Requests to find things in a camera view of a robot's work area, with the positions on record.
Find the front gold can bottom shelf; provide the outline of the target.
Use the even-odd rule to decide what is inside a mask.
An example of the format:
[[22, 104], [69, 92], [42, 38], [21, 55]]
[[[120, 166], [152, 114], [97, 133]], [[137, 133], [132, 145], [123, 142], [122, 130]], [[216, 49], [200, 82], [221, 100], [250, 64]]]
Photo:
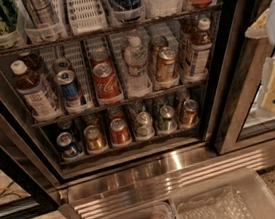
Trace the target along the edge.
[[87, 126], [84, 130], [84, 136], [87, 149], [91, 152], [102, 151], [106, 146], [102, 131], [95, 125]]

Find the silver can top shelf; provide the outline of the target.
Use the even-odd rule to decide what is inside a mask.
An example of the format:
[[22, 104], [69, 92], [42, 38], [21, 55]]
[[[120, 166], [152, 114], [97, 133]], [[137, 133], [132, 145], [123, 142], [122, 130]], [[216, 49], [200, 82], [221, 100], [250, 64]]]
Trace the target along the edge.
[[33, 24], [38, 28], [47, 28], [59, 23], [51, 0], [21, 0]]

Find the front coca-cola can middle shelf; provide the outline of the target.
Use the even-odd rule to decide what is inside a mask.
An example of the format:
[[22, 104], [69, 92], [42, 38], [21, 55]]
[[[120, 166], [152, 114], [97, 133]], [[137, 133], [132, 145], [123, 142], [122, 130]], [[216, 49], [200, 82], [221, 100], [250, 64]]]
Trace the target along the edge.
[[96, 94], [100, 104], [113, 104], [114, 99], [118, 98], [121, 94], [113, 66], [106, 62], [97, 64], [94, 67], [92, 74]]

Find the rear right iced tea bottle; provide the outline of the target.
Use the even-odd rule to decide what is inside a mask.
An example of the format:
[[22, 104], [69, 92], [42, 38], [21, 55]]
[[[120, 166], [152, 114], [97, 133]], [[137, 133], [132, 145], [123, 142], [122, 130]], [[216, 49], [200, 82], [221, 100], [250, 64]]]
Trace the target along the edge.
[[181, 46], [181, 53], [182, 57], [185, 57], [186, 50], [188, 46], [188, 42], [190, 41], [190, 36], [197, 25], [196, 18], [185, 18], [185, 20], [181, 21], [180, 26], [180, 46]]

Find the rear coca-cola can middle shelf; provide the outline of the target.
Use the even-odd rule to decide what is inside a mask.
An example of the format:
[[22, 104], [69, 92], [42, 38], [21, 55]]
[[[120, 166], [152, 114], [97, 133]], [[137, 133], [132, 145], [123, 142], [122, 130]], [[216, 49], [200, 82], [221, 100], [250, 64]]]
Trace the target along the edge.
[[110, 58], [109, 51], [105, 48], [92, 50], [90, 52], [90, 63], [92, 67], [102, 63], [111, 64], [112, 59]]

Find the empty white basket top shelf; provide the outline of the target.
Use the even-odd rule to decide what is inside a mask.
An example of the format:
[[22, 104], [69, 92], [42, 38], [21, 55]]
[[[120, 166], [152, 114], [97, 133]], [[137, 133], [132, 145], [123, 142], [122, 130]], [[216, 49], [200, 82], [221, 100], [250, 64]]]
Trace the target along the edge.
[[68, 21], [75, 35], [107, 27], [107, 19], [100, 0], [67, 0], [67, 7]]

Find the red bull can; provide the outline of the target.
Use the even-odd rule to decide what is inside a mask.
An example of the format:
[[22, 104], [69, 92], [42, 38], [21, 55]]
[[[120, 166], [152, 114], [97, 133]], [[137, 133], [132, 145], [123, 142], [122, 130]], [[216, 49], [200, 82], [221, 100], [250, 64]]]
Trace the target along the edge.
[[76, 108], [86, 105], [81, 85], [78, 83], [77, 75], [72, 70], [58, 72], [55, 82], [59, 85], [65, 104], [68, 107]]
[[66, 57], [60, 57], [54, 60], [52, 65], [52, 69], [54, 70], [55, 74], [58, 74], [61, 71], [71, 70], [73, 71], [72, 63]]

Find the silver can shelf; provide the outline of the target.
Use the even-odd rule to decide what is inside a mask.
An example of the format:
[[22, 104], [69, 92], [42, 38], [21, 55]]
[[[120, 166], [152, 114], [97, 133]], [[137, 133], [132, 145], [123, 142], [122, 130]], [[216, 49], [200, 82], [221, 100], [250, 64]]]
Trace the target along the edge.
[[152, 117], [150, 114], [145, 112], [140, 112], [136, 116], [136, 129], [135, 133], [137, 137], [147, 138], [153, 134], [153, 124], [152, 124]]
[[38, 28], [47, 28], [59, 23], [51, 0], [21, 0], [33, 24]]

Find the front gold can middle shelf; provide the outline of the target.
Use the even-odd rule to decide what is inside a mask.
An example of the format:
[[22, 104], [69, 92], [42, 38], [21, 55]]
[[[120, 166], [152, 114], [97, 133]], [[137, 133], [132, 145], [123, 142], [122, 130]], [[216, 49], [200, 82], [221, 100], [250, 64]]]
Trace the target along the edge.
[[173, 48], [164, 47], [158, 52], [156, 78], [158, 82], [173, 80], [177, 53]]

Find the clear water bottle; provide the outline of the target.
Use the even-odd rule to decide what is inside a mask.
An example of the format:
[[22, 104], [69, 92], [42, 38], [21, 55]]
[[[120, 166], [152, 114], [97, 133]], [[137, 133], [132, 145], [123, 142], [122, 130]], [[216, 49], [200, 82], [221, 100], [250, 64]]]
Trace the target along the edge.
[[138, 36], [128, 39], [129, 45], [124, 50], [124, 61], [130, 80], [130, 87], [135, 91], [144, 91], [148, 86], [147, 48]]

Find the steel fridge bottom grille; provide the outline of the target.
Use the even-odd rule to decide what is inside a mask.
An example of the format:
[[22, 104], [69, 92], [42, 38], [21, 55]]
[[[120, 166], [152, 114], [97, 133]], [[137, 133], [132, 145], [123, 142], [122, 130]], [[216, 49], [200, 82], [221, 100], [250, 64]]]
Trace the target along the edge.
[[73, 181], [60, 191], [59, 212], [66, 219], [99, 219], [174, 191], [241, 168], [275, 165], [275, 138], [240, 150], [216, 154], [210, 147], [172, 151], [111, 172]]

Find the front right iced tea bottle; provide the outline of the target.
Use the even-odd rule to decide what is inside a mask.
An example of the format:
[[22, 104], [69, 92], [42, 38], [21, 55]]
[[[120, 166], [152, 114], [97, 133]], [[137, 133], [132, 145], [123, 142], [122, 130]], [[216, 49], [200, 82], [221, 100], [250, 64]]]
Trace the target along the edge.
[[186, 65], [184, 72], [188, 77], [195, 77], [205, 72], [210, 50], [213, 45], [212, 37], [210, 36], [210, 24], [211, 21], [209, 18], [202, 17], [192, 28], [185, 52]]

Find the front red can bottom shelf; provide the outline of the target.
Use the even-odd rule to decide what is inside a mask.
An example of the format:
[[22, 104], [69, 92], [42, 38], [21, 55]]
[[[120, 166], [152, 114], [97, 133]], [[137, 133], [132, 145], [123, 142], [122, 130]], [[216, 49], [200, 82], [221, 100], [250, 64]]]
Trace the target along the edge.
[[112, 142], [117, 144], [124, 144], [130, 140], [130, 133], [128, 131], [128, 125], [125, 120], [121, 118], [115, 118], [110, 123], [110, 134]]

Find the rear gold can middle shelf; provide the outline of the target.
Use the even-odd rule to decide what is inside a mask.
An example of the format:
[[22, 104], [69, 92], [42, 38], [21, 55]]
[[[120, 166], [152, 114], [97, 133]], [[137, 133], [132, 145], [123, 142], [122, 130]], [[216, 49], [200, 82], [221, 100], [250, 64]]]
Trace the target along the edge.
[[156, 69], [156, 60], [158, 56], [158, 52], [160, 49], [168, 47], [168, 39], [163, 35], [156, 35], [152, 36], [150, 38], [150, 41], [148, 43], [148, 48], [149, 48], [149, 61], [151, 63], [151, 70], [155, 71]]

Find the gold can shelf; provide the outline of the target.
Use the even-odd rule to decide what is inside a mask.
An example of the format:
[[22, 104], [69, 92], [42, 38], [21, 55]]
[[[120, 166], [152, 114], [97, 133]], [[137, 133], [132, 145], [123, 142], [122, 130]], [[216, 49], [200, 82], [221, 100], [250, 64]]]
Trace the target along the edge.
[[151, 63], [151, 70], [155, 71], [156, 69], [156, 60], [158, 56], [158, 52], [160, 49], [168, 47], [168, 39], [163, 35], [156, 35], [152, 36], [150, 38], [150, 41], [148, 43], [148, 48], [149, 48], [149, 61]]
[[173, 48], [164, 47], [158, 52], [156, 78], [158, 82], [173, 80], [177, 53]]
[[102, 151], [106, 146], [102, 131], [95, 125], [87, 126], [84, 130], [84, 136], [87, 149], [91, 152]]

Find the front pepsi can bottom shelf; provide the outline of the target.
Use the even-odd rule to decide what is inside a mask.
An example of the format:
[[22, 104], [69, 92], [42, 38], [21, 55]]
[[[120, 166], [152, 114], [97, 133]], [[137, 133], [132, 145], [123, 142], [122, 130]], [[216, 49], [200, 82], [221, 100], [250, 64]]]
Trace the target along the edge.
[[69, 132], [62, 132], [57, 136], [57, 146], [64, 159], [76, 158], [83, 152]]

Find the right fridge glass door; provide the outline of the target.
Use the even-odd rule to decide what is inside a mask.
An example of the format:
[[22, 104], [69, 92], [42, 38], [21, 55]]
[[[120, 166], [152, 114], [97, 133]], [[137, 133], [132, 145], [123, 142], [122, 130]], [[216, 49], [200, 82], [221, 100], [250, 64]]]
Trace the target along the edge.
[[213, 134], [215, 148], [221, 154], [275, 140], [275, 117], [268, 121], [250, 117], [263, 64], [275, 47], [268, 39], [254, 40], [244, 33], [271, 2], [223, 0], [215, 51], [224, 58], [218, 84], [224, 90]]

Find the front silver can bottom shelf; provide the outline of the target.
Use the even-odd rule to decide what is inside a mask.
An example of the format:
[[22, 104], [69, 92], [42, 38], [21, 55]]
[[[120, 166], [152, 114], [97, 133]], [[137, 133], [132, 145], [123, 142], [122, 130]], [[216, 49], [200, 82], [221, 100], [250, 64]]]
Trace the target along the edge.
[[137, 137], [147, 138], [153, 134], [153, 124], [152, 124], [152, 117], [150, 114], [145, 112], [140, 112], [136, 116], [136, 129], [135, 133]]

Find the front left iced tea bottle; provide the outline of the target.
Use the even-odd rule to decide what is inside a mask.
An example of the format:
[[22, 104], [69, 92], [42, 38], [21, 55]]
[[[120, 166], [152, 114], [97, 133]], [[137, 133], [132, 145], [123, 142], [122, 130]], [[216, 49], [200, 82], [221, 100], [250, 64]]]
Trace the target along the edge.
[[37, 121], [54, 120], [61, 114], [54, 93], [43, 76], [27, 67], [22, 60], [14, 61], [11, 70], [16, 75], [18, 93], [30, 106]]

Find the right clear plastic bin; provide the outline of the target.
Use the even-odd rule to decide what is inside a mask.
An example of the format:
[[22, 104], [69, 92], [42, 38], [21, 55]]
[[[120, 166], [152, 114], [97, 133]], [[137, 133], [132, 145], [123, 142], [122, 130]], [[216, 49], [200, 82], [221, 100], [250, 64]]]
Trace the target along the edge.
[[247, 168], [184, 186], [169, 199], [176, 219], [275, 219], [275, 196]]

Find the front green can bottom shelf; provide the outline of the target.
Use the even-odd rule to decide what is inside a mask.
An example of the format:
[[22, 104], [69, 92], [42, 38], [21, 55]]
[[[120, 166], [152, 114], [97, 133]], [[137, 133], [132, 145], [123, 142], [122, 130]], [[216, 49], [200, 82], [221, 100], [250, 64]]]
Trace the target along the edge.
[[159, 111], [157, 119], [157, 129], [160, 132], [170, 133], [177, 128], [177, 122], [175, 121], [175, 111], [170, 105], [162, 106]]

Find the iced tea bottle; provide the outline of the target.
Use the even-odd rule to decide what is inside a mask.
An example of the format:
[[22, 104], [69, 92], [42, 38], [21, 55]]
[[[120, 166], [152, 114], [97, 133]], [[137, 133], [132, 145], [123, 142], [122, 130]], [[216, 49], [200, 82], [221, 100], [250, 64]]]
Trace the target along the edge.
[[185, 52], [186, 65], [184, 72], [188, 77], [195, 77], [205, 72], [210, 50], [213, 45], [212, 37], [210, 36], [210, 24], [211, 21], [209, 18], [202, 17], [192, 28]]
[[185, 20], [181, 21], [180, 26], [180, 46], [181, 46], [181, 53], [182, 57], [185, 57], [186, 50], [188, 46], [188, 42], [190, 41], [190, 36], [197, 25], [196, 18], [185, 18]]
[[27, 67], [22, 60], [14, 61], [11, 70], [16, 75], [18, 93], [30, 106], [37, 121], [54, 120], [61, 114], [54, 93], [43, 76]]
[[48, 72], [43, 58], [37, 52], [20, 53], [19, 56], [31, 70], [38, 71], [41, 74]]

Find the rear left iced tea bottle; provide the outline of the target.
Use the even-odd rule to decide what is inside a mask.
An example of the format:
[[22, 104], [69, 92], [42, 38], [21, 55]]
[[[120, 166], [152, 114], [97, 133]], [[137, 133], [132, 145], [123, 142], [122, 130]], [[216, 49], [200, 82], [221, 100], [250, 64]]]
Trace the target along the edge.
[[31, 70], [38, 71], [41, 74], [48, 72], [43, 58], [37, 52], [20, 53], [19, 56]]

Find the front orange can bottom shelf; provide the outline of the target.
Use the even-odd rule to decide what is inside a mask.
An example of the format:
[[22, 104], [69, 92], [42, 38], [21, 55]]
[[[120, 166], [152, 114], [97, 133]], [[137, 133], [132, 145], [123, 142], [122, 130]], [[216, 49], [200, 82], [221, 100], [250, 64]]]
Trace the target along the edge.
[[192, 126], [197, 118], [199, 105], [195, 100], [185, 100], [179, 113], [179, 122], [183, 126]]

